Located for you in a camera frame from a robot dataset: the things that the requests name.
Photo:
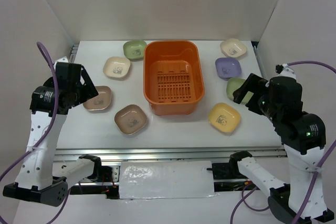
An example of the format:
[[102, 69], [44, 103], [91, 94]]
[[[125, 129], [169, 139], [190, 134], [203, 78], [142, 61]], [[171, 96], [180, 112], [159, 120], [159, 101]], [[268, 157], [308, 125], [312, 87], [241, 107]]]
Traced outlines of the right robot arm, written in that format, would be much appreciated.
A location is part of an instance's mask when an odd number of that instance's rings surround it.
[[333, 220], [334, 213], [324, 202], [321, 175], [326, 127], [317, 115], [303, 111], [302, 86], [294, 77], [266, 80], [252, 73], [234, 91], [234, 102], [241, 103], [247, 92], [253, 96], [246, 107], [266, 116], [280, 136], [288, 157], [290, 182], [275, 178], [247, 151], [230, 156], [229, 173], [249, 178], [267, 196], [273, 216], [282, 223]]

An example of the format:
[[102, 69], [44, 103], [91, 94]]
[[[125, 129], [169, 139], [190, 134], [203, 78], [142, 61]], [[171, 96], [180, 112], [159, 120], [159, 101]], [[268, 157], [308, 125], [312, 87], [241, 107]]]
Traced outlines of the pink-brown plate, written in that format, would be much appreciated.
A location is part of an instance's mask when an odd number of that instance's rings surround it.
[[83, 104], [88, 111], [102, 111], [109, 107], [112, 100], [112, 91], [107, 86], [96, 86], [98, 95]]

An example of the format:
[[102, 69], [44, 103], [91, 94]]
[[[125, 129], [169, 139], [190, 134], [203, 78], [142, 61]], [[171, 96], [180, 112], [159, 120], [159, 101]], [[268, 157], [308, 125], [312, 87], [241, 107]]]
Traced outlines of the brown plate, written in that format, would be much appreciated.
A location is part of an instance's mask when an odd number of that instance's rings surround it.
[[148, 118], [138, 105], [130, 104], [115, 114], [114, 122], [123, 134], [132, 135], [147, 125]]

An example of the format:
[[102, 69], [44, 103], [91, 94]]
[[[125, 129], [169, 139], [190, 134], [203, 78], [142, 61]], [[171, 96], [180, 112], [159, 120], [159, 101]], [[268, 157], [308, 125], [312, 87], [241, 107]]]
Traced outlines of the yellow plate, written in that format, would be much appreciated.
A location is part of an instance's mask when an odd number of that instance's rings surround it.
[[226, 103], [214, 105], [208, 115], [209, 123], [223, 133], [232, 133], [240, 124], [240, 113]]

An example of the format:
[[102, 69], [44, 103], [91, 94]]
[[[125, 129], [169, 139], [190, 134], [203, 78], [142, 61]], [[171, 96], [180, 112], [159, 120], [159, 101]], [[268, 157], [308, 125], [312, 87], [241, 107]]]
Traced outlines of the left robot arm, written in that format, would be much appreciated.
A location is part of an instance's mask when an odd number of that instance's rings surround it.
[[99, 181], [106, 171], [101, 159], [81, 155], [53, 173], [58, 139], [69, 110], [98, 95], [84, 66], [58, 62], [54, 76], [31, 96], [31, 130], [20, 172], [3, 196], [58, 207], [68, 190], [83, 179]]

